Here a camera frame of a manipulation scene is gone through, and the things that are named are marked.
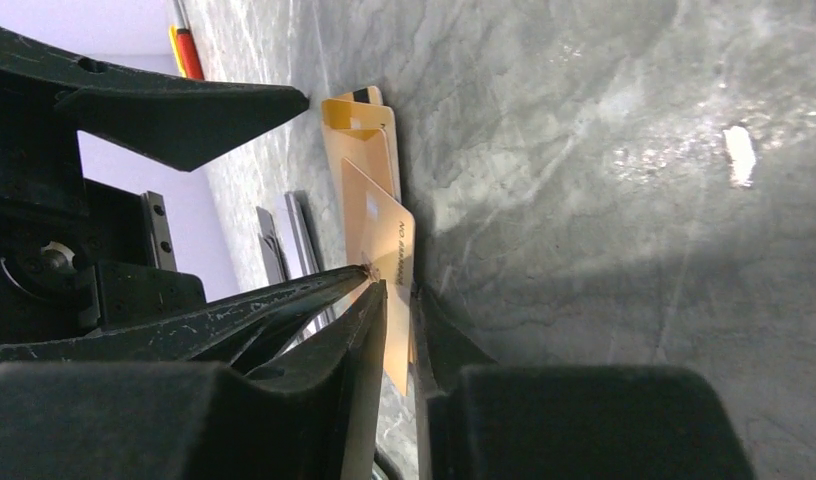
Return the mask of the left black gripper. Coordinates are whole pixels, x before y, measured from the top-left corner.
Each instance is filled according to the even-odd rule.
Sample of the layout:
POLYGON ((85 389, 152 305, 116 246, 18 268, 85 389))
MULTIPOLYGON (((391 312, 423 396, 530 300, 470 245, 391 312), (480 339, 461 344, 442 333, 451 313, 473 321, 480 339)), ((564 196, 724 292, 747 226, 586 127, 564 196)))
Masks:
POLYGON ((82 172, 78 131, 191 172, 308 107, 292 86, 130 68, 0 26, 0 364, 255 367, 362 285, 366 270, 350 265, 178 313, 206 297, 177 269, 162 196, 82 172))

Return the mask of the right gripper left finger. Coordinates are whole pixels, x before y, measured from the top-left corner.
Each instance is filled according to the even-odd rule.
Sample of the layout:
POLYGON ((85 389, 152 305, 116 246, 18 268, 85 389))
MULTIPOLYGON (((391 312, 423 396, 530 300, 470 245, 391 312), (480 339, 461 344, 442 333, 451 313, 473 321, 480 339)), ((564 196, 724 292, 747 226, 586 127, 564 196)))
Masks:
POLYGON ((0 479, 367 479, 383 283, 287 354, 218 363, 0 365, 0 479))

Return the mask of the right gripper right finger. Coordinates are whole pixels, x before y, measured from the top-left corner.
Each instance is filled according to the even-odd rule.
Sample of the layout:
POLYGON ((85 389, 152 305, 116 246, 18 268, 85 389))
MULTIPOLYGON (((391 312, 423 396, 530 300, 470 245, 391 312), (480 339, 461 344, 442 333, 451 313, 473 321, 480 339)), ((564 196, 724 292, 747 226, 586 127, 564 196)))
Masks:
POLYGON ((497 363, 411 299, 423 479, 751 479, 721 400, 665 366, 497 363))

